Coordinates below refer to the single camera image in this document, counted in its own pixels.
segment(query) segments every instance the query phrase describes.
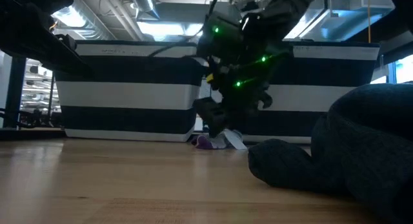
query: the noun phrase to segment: ceiling duct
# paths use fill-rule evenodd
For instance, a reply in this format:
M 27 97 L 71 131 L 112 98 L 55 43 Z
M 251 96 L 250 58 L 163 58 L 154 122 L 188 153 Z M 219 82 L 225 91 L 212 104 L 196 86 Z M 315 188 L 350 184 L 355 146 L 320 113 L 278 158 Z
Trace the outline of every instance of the ceiling duct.
M 305 21 L 298 37 L 314 41 L 344 41 L 368 26 L 368 0 L 328 0 L 328 9 L 311 21 Z M 394 9 L 392 0 L 370 0 L 370 21 L 376 21 Z
M 87 40 L 116 39 L 83 0 L 74 0 L 71 6 L 54 13 L 54 17 L 68 26 L 68 28 L 59 26 L 57 32 L 60 30 L 74 31 Z
M 134 0 L 134 3 L 137 6 L 139 13 L 144 12 L 156 19 L 159 19 L 159 15 L 155 9 L 155 0 Z

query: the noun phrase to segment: striped bin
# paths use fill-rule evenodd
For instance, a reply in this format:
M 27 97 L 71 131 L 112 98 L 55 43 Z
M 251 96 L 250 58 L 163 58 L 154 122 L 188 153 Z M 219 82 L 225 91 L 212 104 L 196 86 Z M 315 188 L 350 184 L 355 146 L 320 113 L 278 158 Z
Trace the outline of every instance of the striped bin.
M 378 44 L 294 43 L 294 58 L 274 73 L 272 106 L 239 130 L 245 141 L 310 143 L 318 118 L 342 95 L 371 82 Z
M 168 43 L 78 41 L 76 52 L 93 78 L 56 73 L 69 137 L 186 141 L 194 130 L 203 68 L 183 44 L 147 55 Z

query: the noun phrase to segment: gray cloth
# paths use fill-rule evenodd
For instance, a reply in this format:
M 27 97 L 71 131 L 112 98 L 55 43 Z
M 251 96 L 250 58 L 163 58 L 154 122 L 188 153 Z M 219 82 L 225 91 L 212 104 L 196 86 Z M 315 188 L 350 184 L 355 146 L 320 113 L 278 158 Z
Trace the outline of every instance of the gray cloth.
M 413 85 L 366 85 L 336 101 L 316 124 L 311 153 L 280 140 L 249 150 L 269 185 L 352 194 L 392 223 L 413 223 Z

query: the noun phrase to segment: wooden floor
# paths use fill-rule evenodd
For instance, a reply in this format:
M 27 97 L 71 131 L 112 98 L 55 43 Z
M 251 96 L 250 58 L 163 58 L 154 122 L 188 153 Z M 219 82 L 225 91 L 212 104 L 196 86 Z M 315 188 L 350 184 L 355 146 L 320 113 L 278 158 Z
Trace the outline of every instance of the wooden floor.
M 0 142 L 0 223 L 378 223 L 348 198 L 270 188 L 247 152 L 183 143 Z

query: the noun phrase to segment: ceiling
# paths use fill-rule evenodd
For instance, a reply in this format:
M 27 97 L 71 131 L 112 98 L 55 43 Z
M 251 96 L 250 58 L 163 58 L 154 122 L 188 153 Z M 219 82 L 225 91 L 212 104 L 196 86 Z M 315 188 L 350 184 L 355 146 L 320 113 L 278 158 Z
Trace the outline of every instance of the ceiling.
M 89 20 L 89 24 L 86 26 L 87 30 L 80 31 L 81 28 L 70 28 L 59 24 L 57 33 L 70 34 L 75 39 L 179 41 L 180 34 L 189 35 L 186 31 L 190 24 L 200 25 L 203 22 L 209 2 L 211 2 L 211 0 L 155 1 L 159 20 L 144 12 L 137 14 L 133 0 L 116 0 L 116 2 L 115 0 L 75 0 L 75 8 L 82 13 L 81 15 L 87 16 Z M 241 18 L 240 9 L 248 1 L 254 0 L 219 0 L 215 10 L 237 21 Z M 270 0 L 255 1 L 258 1 L 259 7 L 263 8 Z M 293 39 L 299 36 L 302 39 L 315 41 L 347 40 L 368 26 L 367 7 L 367 0 L 315 0 L 295 29 L 286 37 Z M 386 16 L 393 9 L 394 5 L 391 0 L 370 0 L 371 24 Z M 145 32 L 142 22 L 146 25 L 174 23 L 182 29 L 174 36 L 157 39 L 149 35 L 152 34 L 151 31 L 149 34 L 145 34 L 148 31 Z M 85 37 L 85 31 L 89 31 L 91 34 Z

